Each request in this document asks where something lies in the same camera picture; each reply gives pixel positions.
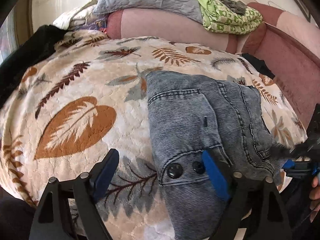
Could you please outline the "person's right hand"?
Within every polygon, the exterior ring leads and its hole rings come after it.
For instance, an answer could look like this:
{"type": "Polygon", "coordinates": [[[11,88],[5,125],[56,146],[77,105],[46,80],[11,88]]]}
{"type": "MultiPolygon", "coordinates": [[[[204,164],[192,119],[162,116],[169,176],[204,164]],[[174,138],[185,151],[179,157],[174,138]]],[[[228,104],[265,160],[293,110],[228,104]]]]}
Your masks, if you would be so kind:
{"type": "Polygon", "coordinates": [[[312,180],[312,190],[309,194],[311,199],[310,209],[310,222],[312,223],[319,212],[319,203],[320,203],[320,187],[319,187],[319,176],[315,176],[312,180]]]}

